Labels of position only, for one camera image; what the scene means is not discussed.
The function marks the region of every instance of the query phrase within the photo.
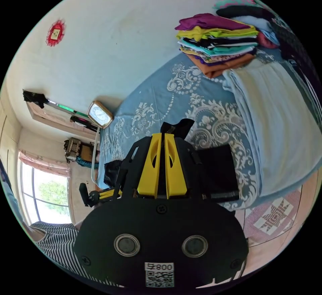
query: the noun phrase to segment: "cable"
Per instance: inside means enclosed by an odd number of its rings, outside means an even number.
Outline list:
[[[238,276],[236,279],[238,279],[238,278],[241,278],[241,277],[242,277],[242,275],[243,275],[243,273],[244,273],[244,270],[245,270],[245,267],[246,267],[246,264],[247,264],[247,257],[246,257],[246,259],[244,260],[244,262],[243,262],[243,264],[242,264],[242,266],[241,266],[241,269],[240,269],[239,276]]]

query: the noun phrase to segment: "curtain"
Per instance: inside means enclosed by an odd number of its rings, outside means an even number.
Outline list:
[[[25,150],[19,150],[19,159],[37,170],[70,178],[70,167],[65,161],[55,161]]]

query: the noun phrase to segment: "blue bedsheet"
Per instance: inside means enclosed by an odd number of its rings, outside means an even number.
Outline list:
[[[301,79],[282,60],[278,49],[259,47],[257,58],[283,64],[300,89],[305,102],[321,126],[317,111]],[[223,76],[209,79],[183,53],[171,59],[142,82],[121,104],[113,123],[101,131],[98,186],[104,184],[104,164],[125,158],[132,144],[160,132],[162,123],[176,124],[182,118],[195,121],[186,140],[199,149],[229,143],[235,163],[240,199],[223,204],[228,210],[255,207],[289,192],[284,189],[259,197],[255,167],[245,123],[233,93],[222,88]]]

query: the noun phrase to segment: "yellow robot part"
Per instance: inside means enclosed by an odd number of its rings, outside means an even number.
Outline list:
[[[138,185],[140,195],[153,196],[155,199],[157,198],[159,184],[161,142],[161,133],[152,134],[148,155]]]
[[[113,194],[114,194],[114,189],[113,190],[108,190],[108,191],[105,191],[105,192],[101,192],[100,193],[100,200],[105,199],[105,198],[110,198],[110,197],[113,196]]]
[[[166,133],[164,135],[164,147],[167,199],[174,196],[185,195],[187,193],[187,186],[185,184],[173,134]]]

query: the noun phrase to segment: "orange cloth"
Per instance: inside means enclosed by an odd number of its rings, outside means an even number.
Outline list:
[[[255,56],[251,54],[245,54],[240,58],[236,58],[234,60],[227,61],[223,64],[215,65],[215,66],[208,66],[202,64],[198,59],[196,59],[193,55],[186,54],[192,62],[203,72],[203,74],[208,78],[214,78],[221,75],[224,70],[230,68],[239,68],[242,67],[249,62],[251,62]]]

